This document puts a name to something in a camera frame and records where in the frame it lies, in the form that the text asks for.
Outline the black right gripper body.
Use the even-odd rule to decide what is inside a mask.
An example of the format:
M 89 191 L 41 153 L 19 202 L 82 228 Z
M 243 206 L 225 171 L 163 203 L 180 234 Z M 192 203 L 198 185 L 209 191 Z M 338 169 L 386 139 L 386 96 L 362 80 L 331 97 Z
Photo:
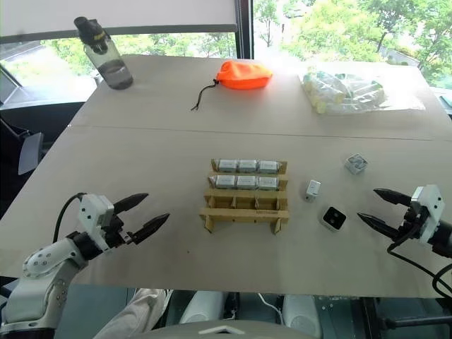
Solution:
M 403 223 L 399 227 L 401 242 L 413 237 L 413 234 L 417 232 L 418 212 L 415 208 L 409 207 L 403 217 Z

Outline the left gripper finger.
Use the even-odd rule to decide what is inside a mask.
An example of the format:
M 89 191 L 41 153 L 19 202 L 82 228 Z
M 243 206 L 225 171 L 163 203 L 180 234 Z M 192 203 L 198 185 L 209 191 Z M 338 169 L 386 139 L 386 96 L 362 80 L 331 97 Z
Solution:
M 165 213 L 149 220 L 140 230 L 131 235 L 131 241 L 134 244 L 140 244 L 154 233 L 156 233 L 167 221 L 170 214 Z
M 132 194 L 131 196 L 123 198 L 113 204 L 114 213 L 119 214 L 128 211 L 140 204 L 146 197 L 148 197 L 148 193 Z

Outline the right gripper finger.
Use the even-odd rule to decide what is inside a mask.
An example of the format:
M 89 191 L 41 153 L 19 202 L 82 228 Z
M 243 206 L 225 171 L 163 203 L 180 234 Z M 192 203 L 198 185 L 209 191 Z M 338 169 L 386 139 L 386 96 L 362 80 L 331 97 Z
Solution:
M 400 233 L 396 228 L 390 227 L 383 220 L 366 213 L 357 213 L 357 216 L 370 228 L 377 231 L 389 239 L 396 241 L 400 238 Z
M 384 201 L 392 203 L 393 205 L 400 204 L 403 206 L 410 206 L 411 204 L 411 197 L 398 191 L 391 189 L 374 189 L 374 192 Z

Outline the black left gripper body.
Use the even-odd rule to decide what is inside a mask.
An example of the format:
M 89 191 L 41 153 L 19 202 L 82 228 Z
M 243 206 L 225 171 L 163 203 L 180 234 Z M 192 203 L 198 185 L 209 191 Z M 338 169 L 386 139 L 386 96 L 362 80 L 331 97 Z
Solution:
M 109 213 L 103 218 L 100 229 L 109 249 L 135 242 L 134 233 L 124 230 L 124 222 L 115 212 Z

